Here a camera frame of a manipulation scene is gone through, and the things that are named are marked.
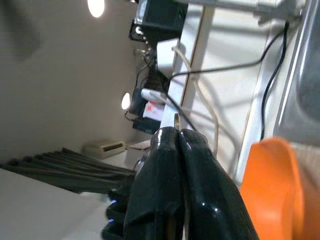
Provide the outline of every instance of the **white power adapter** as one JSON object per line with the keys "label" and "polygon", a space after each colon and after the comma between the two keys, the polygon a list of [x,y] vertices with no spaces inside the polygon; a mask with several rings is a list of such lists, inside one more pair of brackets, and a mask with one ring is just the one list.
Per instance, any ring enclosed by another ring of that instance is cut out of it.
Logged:
{"label": "white power adapter", "polygon": [[173,47],[179,47],[179,38],[160,41],[156,46],[157,67],[167,78],[171,77],[176,62],[176,52],[172,50]]}

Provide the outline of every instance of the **recessed light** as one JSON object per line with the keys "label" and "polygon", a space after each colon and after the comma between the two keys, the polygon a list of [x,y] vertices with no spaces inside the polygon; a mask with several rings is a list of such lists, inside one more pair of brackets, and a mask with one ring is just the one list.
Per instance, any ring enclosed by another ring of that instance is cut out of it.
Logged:
{"label": "recessed light", "polygon": [[89,11],[95,18],[101,17],[105,11],[105,0],[87,0]]}
{"label": "recessed light", "polygon": [[127,110],[129,107],[130,107],[130,94],[127,92],[122,98],[121,108],[123,110]]}

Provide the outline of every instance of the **white wall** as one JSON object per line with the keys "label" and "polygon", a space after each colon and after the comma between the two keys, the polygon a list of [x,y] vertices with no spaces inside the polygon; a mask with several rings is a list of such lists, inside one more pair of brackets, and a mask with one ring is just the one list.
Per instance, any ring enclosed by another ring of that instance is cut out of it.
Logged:
{"label": "white wall", "polygon": [[42,45],[17,61],[0,18],[0,162],[92,140],[132,141],[121,99],[136,75],[128,39],[135,6],[106,0],[101,18],[87,0],[20,0]]}

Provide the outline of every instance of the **metal sink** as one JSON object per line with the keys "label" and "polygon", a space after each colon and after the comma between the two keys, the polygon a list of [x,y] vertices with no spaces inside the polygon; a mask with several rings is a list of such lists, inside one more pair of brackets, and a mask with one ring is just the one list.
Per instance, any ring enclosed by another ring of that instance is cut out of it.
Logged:
{"label": "metal sink", "polygon": [[274,135],[320,146],[320,0],[305,6]]}

